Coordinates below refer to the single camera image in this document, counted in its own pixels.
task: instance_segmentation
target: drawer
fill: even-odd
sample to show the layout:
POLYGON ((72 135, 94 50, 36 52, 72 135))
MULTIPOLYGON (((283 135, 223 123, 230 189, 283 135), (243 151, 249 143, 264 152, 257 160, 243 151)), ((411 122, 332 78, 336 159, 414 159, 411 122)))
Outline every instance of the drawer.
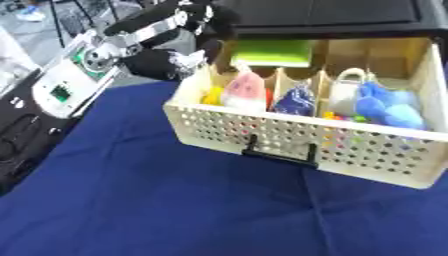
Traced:
POLYGON ((254 69, 274 90, 274 101, 296 80, 310 79, 319 102, 314 117, 199 104, 212 85, 224 87, 235 77, 229 66, 233 46, 227 43, 214 65, 185 79, 164 105, 182 143, 242 154, 252 140, 260 154, 299 161, 312 155, 321 171, 419 189, 434 184, 447 167, 448 94, 438 46, 430 40, 315 41, 310 68, 254 69), (321 118, 332 79, 351 67, 371 70, 388 86, 414 90, 429 131, 321 118))

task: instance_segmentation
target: white plastic part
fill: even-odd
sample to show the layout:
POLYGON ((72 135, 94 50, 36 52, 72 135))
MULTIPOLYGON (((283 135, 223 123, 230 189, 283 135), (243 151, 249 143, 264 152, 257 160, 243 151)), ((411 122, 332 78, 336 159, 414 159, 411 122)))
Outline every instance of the white plastic part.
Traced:
MULTIPOLYGON (((313 143, 319 170, 424 189, 448 166, 448 95, 438 47, 431 45, 423 55, 407 84, 418 92, 434 132, 197 104, 216 86, 214 70, 207 67, 186 79, 164 110, 187 145, 241 154, 256 134, 255 150, 306 160, 313 143)), ((284 90, 288 79, 281 70, 276 74, 276 91, 284 90)))

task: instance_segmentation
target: blue fabric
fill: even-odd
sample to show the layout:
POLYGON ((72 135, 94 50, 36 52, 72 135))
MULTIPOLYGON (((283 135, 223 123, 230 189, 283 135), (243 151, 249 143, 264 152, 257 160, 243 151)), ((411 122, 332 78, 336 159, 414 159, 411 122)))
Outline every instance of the blue fabric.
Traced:
POLYGON ((0 198, 0 255, 446 255, 447 176, 417 191, 185 146, 174 89, 105 93, 0 198))

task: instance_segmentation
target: drawer handle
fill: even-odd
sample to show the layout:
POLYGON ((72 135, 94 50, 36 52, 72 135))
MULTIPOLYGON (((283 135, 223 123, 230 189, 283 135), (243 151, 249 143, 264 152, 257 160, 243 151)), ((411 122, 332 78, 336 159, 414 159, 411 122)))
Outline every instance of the drawer handle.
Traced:
POLYGON ((302 164, 307 165, 313 168, 318 168, 318 164, 316 163, 316 151, 317 146, 316 144, 309 144, 309 150, 308 150, 308 156, 307 160, 300 160, 296 158, 291 157, 285 157, 285 156, 279 156, 279 155, 273 155, 273 154, 267 154, 255 151, 255 145, 257 144, 258 136, 255 134, 250 135, 249 144, 247 145, 247 148, 242 151, 243 156, 253 157, 253 158, 267 158, 275 161, 281 161, 281 162, 290 162, 295 164, 302 164))

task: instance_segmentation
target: black panel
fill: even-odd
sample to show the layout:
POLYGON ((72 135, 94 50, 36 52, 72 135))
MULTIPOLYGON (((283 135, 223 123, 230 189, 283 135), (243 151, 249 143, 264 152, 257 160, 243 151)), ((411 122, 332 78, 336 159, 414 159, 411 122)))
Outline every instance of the black panel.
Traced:
POLYGON ((315 0, 312 25, 408 23, 417 21, 413 0, 315 0))
POLYGON ((221 0, 240 38, 446 37, 441 0, 221 0))
POLYGON ((308 23, 313 0, 228 0, 226 5, 239 12, 241 26, 301 26, 308 23))

